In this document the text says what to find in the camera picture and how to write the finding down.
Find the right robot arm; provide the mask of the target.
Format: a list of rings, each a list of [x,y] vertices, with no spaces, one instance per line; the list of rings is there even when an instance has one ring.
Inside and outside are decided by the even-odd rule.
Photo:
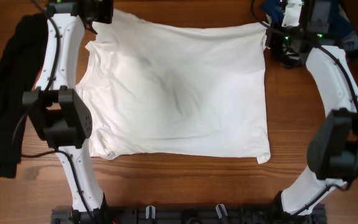
[[[342,1],[270,0],[260,8],[267,16],[267,46],[287,68],[307,68],[325,112],[305,170],[273,201],[274,218],[295,220],[358,178],[358,87],[347,66],[347,55],[358,53],[358,35]]]

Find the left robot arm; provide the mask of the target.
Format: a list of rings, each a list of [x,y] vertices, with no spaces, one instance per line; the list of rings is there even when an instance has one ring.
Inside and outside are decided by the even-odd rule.
[[[35,89],[22,97],[25,112],[38,137],[56,154],[71,190],[72,206],[54,209],[52,223],[113,223],[106,198],[94,173],[89,138],[91,112],[78,96],[76,69],[85,30],[93,22],[109,24],[114,2],[49,1],[41,13],[47,18],[47,48]]]

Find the white t-shirt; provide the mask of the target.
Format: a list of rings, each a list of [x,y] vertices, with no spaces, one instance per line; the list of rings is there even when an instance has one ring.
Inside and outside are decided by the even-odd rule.
[[[76,90],[91,111],[89,153],[270,159],[265,28],[181,28],[114,11],[94,23]]]

